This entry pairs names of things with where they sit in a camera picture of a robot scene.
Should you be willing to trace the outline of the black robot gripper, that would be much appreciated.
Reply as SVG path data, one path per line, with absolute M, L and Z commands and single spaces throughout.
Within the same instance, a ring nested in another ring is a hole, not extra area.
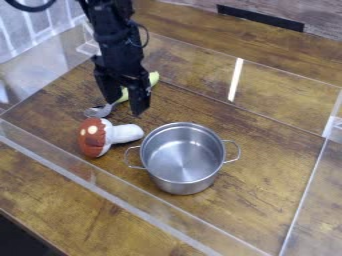
M 142 65 L 147 42 L 141 40 L 142 25 L 133 20 L 133 1 L 78 1 L 100 50 L 92 57 L 98 87 L 106 102 L 113 104 L 123 96 L 121 86 L 127 86 L 131 111 L 139 116 L 150 108 L 151 83 Z

